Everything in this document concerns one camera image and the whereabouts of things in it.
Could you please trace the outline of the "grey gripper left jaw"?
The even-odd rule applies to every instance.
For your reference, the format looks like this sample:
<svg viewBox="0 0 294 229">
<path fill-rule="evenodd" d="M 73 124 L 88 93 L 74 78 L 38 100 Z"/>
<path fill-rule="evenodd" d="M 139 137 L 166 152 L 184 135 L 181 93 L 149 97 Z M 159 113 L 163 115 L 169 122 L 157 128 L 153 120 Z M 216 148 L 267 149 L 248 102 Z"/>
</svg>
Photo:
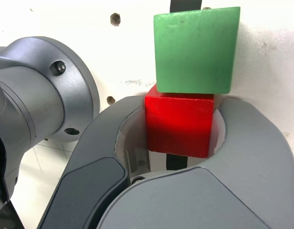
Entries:
<svg viewBox="0 0 294 229">
<path fill-rule="evenodd" d="M 149 171 L 144 97 L 125 97 L 84 130 L 39 228 L 95 229 L 131 179 Z"/>
</svg>

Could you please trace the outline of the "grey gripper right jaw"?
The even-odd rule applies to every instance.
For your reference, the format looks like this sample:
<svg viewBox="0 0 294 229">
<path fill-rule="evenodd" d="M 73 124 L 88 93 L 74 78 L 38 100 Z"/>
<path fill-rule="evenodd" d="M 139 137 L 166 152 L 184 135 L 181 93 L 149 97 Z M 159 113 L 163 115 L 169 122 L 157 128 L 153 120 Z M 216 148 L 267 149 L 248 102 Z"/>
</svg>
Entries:
<svg viewBox="0 0 294 229">
<path fill-rule="evenodd" d="M 100 229 L 294 229 L 294 156 L 278 128 L 248 102 L 220 106 L 226 137 L 195 167 L 130 186 Z"/>
</svg>

